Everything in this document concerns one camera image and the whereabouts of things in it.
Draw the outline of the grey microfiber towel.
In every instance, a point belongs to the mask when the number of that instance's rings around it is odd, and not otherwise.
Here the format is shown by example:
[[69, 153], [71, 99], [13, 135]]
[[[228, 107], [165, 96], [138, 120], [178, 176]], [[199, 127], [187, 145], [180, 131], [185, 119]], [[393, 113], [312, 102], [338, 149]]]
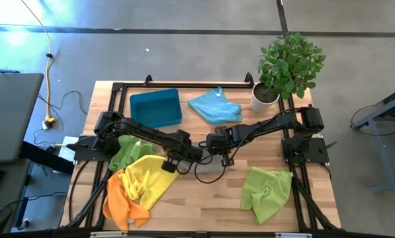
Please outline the grey microfiber towel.
[[196, 171], [197, 174], [221, 173], [223, 171], [222, 155], [210, 155], [207, 150], [203, 149], [201, 159], [202, 165], [194, 163], [191, 166], [191, 171]]

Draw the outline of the yellow microfiber towel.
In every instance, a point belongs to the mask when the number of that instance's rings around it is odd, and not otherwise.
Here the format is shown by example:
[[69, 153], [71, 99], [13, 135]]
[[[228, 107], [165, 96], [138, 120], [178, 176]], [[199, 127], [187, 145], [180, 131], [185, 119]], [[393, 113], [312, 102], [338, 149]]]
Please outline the yellow microfiber towel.
[[145, 155], [121, 170], [117, 177], [125, 195], [150, 210], [179, 176], [176, 171], [170, 173], [163, 170], [161, 166], [164, 162], [164, 157]]

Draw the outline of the teal plastic bin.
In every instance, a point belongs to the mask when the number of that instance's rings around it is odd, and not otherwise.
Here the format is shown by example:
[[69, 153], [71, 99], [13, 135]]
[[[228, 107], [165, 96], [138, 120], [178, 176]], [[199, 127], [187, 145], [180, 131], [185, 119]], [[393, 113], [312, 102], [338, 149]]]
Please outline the teal plastic bin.
[[130, 97], [131, 118], [152, 128], [173, 126], [182, 122], [177, 89], [141, 93]]

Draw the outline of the lime green microfiber towel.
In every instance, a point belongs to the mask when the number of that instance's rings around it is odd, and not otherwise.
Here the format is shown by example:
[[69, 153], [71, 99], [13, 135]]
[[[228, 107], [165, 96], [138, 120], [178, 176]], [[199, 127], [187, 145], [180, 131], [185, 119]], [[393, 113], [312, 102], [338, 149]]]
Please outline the lime green microfiber towel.
[[287, 203], [291, 182], [289, 171], [250, 168], [243, 182], [240, 208], [253, 211], [256, 225], [265, 223]]

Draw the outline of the orange microfiber towel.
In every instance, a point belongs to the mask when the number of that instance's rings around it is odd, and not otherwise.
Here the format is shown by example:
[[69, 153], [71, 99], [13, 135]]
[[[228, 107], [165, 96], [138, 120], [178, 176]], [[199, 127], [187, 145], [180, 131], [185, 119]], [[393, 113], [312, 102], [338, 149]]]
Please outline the orange microfiber towel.
[[104, 216], [113, 221], [121, 231], [128, 231], [133, 223], [140, 227], [150, 220], [150, 212], [125, 195], [125, 189], [119, 179], [124, 171], [115, 172], [107, 181], [107, 197], [103, 204]]

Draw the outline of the green plant in white pot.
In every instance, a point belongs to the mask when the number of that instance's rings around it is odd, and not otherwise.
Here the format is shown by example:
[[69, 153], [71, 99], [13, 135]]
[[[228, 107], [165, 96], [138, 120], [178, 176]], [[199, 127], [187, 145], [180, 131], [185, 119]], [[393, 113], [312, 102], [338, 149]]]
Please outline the green plant in white pot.
[[250, 106], [264, 112], [280, 97], [291, 95], [302, 99], [307, 89], [316, 87], [314, 80], [325, 66], [323, 50], [301, 33], [280, 36], [261, 48], [257, 72], [259, 82], [252, 88]]

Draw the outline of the white box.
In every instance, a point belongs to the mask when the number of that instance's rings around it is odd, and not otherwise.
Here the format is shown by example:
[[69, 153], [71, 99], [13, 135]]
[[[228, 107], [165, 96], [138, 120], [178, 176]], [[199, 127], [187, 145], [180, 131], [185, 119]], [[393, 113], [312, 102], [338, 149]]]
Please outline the white box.
[[59, 157], [64, 158], [67, 161], [75, 163], [75, 151], [66, 147], [67, 144], [74, 144], [79, 140], [77, 137], [66, 136], [60, 147]]

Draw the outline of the yellow power plug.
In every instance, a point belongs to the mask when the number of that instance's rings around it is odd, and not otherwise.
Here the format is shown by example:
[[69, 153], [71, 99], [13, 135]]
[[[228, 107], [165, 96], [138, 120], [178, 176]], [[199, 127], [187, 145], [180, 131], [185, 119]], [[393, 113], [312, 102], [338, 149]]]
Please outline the yellow power plug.
[[53, 128], [55, 122], [56, 122], [56, 119], [54, 117], [46, 116], [44, 121], [42, 122], [42, 129], [49, 130], [49, 129]]

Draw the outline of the black desk beam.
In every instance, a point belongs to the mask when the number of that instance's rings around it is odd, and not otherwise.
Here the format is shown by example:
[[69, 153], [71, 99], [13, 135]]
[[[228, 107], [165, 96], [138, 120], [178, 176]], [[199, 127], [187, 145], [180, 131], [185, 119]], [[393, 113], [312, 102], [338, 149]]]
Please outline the black desk beam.
[[65, 173], [67, 175], [73, 174], [74, 164], [62, 157], [54, 155], [44, 149], [24, 141], [19, 151], [20, 159], [29, 159], [30, 161], [49, 167], [55, 171]]

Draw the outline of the blue-grey metal table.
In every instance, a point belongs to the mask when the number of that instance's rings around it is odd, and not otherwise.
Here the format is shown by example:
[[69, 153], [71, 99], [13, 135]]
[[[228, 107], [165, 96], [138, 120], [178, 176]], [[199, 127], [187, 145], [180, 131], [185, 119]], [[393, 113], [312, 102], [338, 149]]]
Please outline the blue-grey metal table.
[[386, 183], [372, 187], [374, 193], [395, 191], [395, 161], [386, 152], [382, 138], [393, 136], [395, 130], [380, 133], [379, 122], [395, 122], [395, 92], [379, 102], [356, 110], [350, 119], [350, 128], [360, 134], [373, 137], [384, 169]]

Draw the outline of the dark grey desk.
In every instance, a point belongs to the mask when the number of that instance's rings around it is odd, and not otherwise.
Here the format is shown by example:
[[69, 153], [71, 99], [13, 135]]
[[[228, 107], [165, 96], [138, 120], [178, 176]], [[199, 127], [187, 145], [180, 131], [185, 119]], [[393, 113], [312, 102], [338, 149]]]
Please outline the dark grey desk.
[[19, 218], [19, 204], [23, 200], [30, 166], [31, 162], [28, 159], [0, 163], [0, 207], [7, 206], [12, 210], [6, 226], [0, 233], [9, 233]]

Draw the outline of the grey flat panel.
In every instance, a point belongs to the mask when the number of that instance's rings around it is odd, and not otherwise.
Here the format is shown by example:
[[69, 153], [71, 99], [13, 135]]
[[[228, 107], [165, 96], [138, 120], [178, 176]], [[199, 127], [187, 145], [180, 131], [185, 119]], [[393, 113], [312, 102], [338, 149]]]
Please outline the grey flat panel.
[[0, 75], [0, 163], [18, 158], [44, 75]]

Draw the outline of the black aluminium table frame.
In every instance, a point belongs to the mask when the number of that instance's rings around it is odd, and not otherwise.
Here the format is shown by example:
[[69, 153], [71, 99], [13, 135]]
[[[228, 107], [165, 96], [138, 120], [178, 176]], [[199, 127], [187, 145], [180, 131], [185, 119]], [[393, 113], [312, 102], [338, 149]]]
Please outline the black aluminium table frame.
[[[302, 99], [280, 100], [267, 111], [256, 113], [250, 107], [251, 81], [97, 81], [89, 107], [84, 134], [92, 135], [104, 110], [114, 109], [130, 114], [130, 97], [162, 89], [179, 92], [183, 115], [179, 129], [190, 133], [194, 141], [203, 141], [213, 127], [189, 105], [196, 98], [222, 87], [228, 100], [238, 103], [243, 122], [258, 122], [280, 110], [312, 103], [310, 93]], [[310, 233], [313, 238], [333, 238], [341, 231], [331, 180], [323, 165], [310, 163], [296, 172], [315, 202], [310, 207], [301, 194], [291, 194], [285, 206], [262, 225], [256, 225], [252, 211], [240, 208], [241, 189], [248, 170], [257, 167], [267, 171], [288, 169], [283, 158], [283, 131], [255, 139], [241, 148], [234, 166], [228, 171], [204, 175], [196, 179], [193, 173], [180, 176], [155, 203], [150, 220], [140, 227], [130, 224], [127, 237], [162, 238], [231, 238], [275, 237], [275, 233]]]

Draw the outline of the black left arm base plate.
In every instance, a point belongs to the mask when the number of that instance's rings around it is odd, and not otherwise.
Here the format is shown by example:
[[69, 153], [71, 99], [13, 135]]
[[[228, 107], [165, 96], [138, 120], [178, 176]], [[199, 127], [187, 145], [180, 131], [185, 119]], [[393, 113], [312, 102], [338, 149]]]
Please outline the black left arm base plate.
[[97, 136], [80, 136], [66, 147], [75, 152], [75, 161], [110, 161], [116, 154]]

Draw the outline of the silver frame bracket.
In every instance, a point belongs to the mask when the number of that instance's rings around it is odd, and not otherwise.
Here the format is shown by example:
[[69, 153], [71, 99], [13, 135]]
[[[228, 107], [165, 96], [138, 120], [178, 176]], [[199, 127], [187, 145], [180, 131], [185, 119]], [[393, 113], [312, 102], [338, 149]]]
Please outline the silver frame bracket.
[[89, 238], [125, 238], [128, 236], [124, 231], [99, 231], [92, 232]]
[[310, 233], [275, 233], [275, 238], [313, 238]]

